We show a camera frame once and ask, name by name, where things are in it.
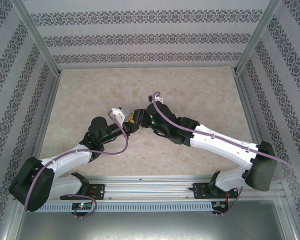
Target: enclosure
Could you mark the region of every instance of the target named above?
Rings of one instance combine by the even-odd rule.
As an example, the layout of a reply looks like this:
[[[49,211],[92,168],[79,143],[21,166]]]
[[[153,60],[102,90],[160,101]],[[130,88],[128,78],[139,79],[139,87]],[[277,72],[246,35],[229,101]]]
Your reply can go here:
[[[24,212],[10,195],[29,157],[73,148],[93,118],[157,91],[177,117],[269,142],[293,174],[245,186],[215,217],[189,188],[237,164],[141,128],[125,153],[69,172],[105,185],[89,220],[69,213],[76,201]],[[300,239],[300,0],[0,0],[0,239],[45,238]]]

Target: wall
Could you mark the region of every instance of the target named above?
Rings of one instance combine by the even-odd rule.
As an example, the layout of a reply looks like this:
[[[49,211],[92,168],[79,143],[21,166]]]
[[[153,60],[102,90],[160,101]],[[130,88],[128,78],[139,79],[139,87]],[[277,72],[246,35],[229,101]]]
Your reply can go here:
[[[16,10],[0,0],[0,227],[8,187],[34,152],[54,81]]]
[[[235,66],[269,0],[25,0],[60,69]]]
[[[284,186],[300,232],[300,0],[280,3],[241,77],[259,134],[295,169]]]

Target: black mounting plate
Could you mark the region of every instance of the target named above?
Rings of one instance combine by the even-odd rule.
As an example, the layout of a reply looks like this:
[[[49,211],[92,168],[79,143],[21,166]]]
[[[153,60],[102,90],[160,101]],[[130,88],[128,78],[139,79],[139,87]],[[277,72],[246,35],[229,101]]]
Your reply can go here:
[[[218,195],[211,193],[208,182],[195,182],[190,190],[193,191],[194,199],[226,199],[226,194],[229,194],[229,199],[236,199],[238,189],[234,188],[230,191],[219,191]]]
[[[95,200],[103,200],[105,196],[105,185],[104,184],[89,184],[86,196],[92,197]],[[67,196],[63,195],[60,197],[61,200],[87,200],[84,197]]]

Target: marble floor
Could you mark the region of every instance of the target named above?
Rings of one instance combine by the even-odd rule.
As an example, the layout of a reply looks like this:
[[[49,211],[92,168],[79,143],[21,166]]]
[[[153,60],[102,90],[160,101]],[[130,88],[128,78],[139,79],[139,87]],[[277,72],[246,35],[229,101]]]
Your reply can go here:
[[[111,108],[148,106],[148,95],[161,92],[177,117],[188,117],[216,132],[251,142],[251,135],[230,67],[65,69],[53,105],[40,158],[73,148],[96,116],[111,120]],[[105,145],[125,146],[123,136]],[[237,165],[207,150],[173,144],[141,128],[121,155],[101,155],[72,172],[85,176],[211,175]]]

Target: beige floor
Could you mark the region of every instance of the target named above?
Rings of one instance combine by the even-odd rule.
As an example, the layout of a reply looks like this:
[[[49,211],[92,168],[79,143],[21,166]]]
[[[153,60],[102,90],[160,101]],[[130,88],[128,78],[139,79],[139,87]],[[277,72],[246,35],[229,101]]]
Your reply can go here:
[[[197,120],[208,128],[245,142],[251,136],[230,67],[65,69],[55,98],[41,158],[74,147],[91,120],[108,119],[111,108],[148,106],[148,95],[160,91],[177,117]],[[105,145],[116,152],[123,136]],[[86,176],[198,175],[226,171],[236,164],[207,150],[176,145],[140,129],[129,138],[125,153],[102,155],[73,170]]]

